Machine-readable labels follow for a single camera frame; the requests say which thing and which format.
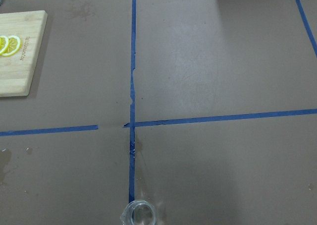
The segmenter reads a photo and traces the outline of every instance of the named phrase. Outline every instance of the yellow lemon slice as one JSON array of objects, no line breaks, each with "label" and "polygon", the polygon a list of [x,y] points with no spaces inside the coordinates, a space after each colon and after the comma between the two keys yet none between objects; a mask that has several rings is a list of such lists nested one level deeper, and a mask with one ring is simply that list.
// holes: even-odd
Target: yellow lemon slice
[{"label": "yellow lemon slice", "polygon": [[2,56],[11,56],[13,54],[15,54],[21,47],[22,43],[21,43],[21,39],[17,36],[8,36],[9,38],[9,46],[7,48],[7,50],[2,53]]},{"label": "yellow lemon slice", "polygon": [[0,55],[4,53],[9,47],[9,38],[7,36],[0,36]]}]

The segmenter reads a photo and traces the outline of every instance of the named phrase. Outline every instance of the vertical blue tape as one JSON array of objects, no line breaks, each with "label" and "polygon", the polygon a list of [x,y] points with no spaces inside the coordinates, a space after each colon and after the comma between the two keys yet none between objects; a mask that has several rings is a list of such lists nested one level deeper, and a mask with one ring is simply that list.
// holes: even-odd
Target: vertical blue tape
[{"label": "vertical blue tape", "polygon": [[130,166],[129,166],[129,203],[134,200],[134,175],[135,175],[135,91],[133,71],[135,69],[136,53],[136,0],[132,0],[132,26],[131,26],[131,86],[130,97]]},{"label": "vertical blue tape", "polygon": [[312,30],[309,26],[309,23],[308,23],[308,20],[306,18],[306,15],[305,15],[305,12],[304,12],[304,9],[303,9],[303,6],[302,6],[302,3],[300,0],[295,0],[296,1],[296,4],[297,4],[297,7],[298,7],[298,10],[299,10],[299,13],[301,14],[301,17],[302,17],[302,20],[303,20],[303,24],[305,26],[305,29],[306,29],[306,32],[308,34],[308,37],[312,43],[312,46],[313,46],[313,49],[315,51],[315,55],[317,57],[317,44],[316,44],[316,41],[315,41],[315,38],[314,38],[314,35],[312,33]]}]

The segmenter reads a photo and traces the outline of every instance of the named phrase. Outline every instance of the blue tape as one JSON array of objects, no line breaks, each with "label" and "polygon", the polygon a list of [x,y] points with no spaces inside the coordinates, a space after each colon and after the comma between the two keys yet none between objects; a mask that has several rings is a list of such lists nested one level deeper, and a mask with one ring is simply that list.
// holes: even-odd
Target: blue tape
[{"label": "blue tape", "polygon": [[[157,126],[157,125],[229,121],[229,120],[266,118],[266,117],[285,117],[285,116],[296,116],[296,115],[306,115],[306,114],[317,114],[317,109],[277,111],[277,112],[259,112],[259,113],[234,114],[234,115],[224,115],[224,116],[193,117],[193,118],[169,119],[169,120],[159,120],[159,121],[145,121],[145,122],[136,122],[134,126],[146,127],[146,126]],[[130,125],[131,124],[128,123],[124,125],[124,127],[130,127]]]},{"label": "blue tape", "polygon": [[317,57],[317,44],[316,44],[316,41],[315,41],[315,38],[314,38],[314,35],[312,33],[312,30],[309,26],[309,23],[308,23],[308,20],[306,18],[306,15],[305,15],[305,12],[304,12],[304,9],[303,9],[303,6],[302,6],[302,3],[300,0],[295,0],[296,1],[296,4],[297,4],[297,7],[298,7],[298,10],[299,10],[299,13],[301,14],[301,17],[302,17],[302,20],[303,20],[303,24],[306,28],[306,32],[308,34],[308,37],[312,43],[312,46],[313,46],[313,49],[315,51],[315,55]]},{"label": "blue tape", "polygon": [[132,0],[132,25],[131,25],[131,76],[130,76],[130,166],[129,166],[129,203],[134,200],[135,177],[135,91],[133,71],[135,69],[136,53],[136,1]]},{"label": "blue tape", "polygon": [[97,129],[98,129],[98,125],[89,125],[89,126],[78,126],[78,127],[56,127],[56,128],[33,129],[33,130],[7,131],[7,132],[0,132],[0,137],[29,135],[29,134],[43,134],[43,133],[89,131],[89,130],[97,130]]}]

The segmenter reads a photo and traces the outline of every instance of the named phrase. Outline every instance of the horizontal blue tape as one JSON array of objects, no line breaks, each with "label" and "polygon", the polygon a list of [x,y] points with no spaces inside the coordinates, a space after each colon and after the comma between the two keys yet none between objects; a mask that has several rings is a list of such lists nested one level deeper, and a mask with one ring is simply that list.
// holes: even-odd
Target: horizontal blue tape
[{"label": "horizontal blue tape", "polygon": [[43,133],[89,131],[89,130],[97,130],[97,129],[98,129],[98,125],[88,125],[88,126],[77,126],[77,127],[56,127],[56,128],[33,129],[33,130],[6,131],[6,132],[0,132],[0,137],[29,135],[29,134],[43,134]]},{"label": "horizontal blue tape", "polygon": [[[265,118],[265,117],[284,117],[284,116],[296,116],[296,115],[306,115],[306,114],[317,114],[317,109],[277,111],[277,112],[259,112],[259,113],[234,114],[234,115],[224,115],[224,116],[193,117],[193,118],[169,119],[169,120],[159,120],[159,121],[145,121],[145,122],[136,122],[134,126],[146,127],[146,126],[157,126],[157,125],[229,121],[229,120]],[[130,124],[128,123],[124,125],[124,127],[130,127]]]},{"label": "horizontal blue tape", "polygon": [[317,56],[317,44],[316,44],[316,41],[315,41],[315,38],[314,38],[314,35],[312,33],[312,30],[309,26],[309,23],[308,23],[308,20],[306,18],[306,15],[305,15],[305,12],[304,12],[304,9],[303,9],[303,6],[302,6],[302,3],[300,0],[295,0],[296,1],[296,4],[297,4],[297,8],[299,10],[299,13],[302,17],[302,21],[303,21],[303,24],[305,26],[305,29],[306,29],[306,32],[308,34],[308,37],[312,43],[312,46],[313,46],[313,49],[315,51],[315,55]]}]

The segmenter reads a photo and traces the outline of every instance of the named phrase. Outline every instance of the blue line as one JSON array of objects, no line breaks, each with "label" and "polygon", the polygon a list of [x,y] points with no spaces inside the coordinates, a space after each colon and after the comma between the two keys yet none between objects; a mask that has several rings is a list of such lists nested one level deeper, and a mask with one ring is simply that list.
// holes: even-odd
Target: blue line
[{"label": "blue line", "polygon": [[133,71],[135,69],[136,53],[136,0],[132,0],[132,25],[131,25],[131,78],[130,78],[130,166],[129,166],[129,203],[134,200],[134,175],[135,175],[135,91]]},{"label": "blue line", "polygon": [[98,129],[98,125],[89,125],[89,126],[78,126],[78,127],[56,127],[56,128],[33,129],[33,130],[7,131],[7,132],[0,132],[0,137],[29,135],[29,134],[43,134],[43,133],[89,131],[89,130],[97,130],[97,129]]},{"label": "blue line", "polygon": [[307,20],[307,18],[306,18],[306,15],[305,15],[303,6],[302,6],[300,0],[295,0],[295,1],[296,1],[296,4],[297,4],[299,13],[301,14],[301,17],[302,17],[304,26],[305,26],[305,28],[306,28],[306,32],[307,32],[307,34],[308,34],[308,37],[309,37],[309,39],[310,39],[310,41],[311,41],[311,43],[312,43],[313,49],[314,49],[314,51],[315,51],[315,55],[316,55],[316,57],[317,57],[317,44],[316,44],[314,35],[313,35],[313,33],[312,33],[312,30],[311,30],[311,28],[310,28],[310,26],[309,26],[308,20]]},{"label": "blue line", "polygon": [[[259,113],[234,114],[234,115],[224,115],[224,116],[193,117],[193,118],[169,119],[169,120],[159,120],[159,121],[145,121],[145,122],[136,122],[134,126],[146,127],[146,126],[157,126],[157,125],[229,121],[229,120],[266,118],[266,117],[285,117],[285,116],[296,116],[296,115],[307,115],[307,114],[317,114],[317,109],[277,111],[277,112],[259,112]],[[128,123],[124,125],[124,127],[130,127],[130,124]]]}]

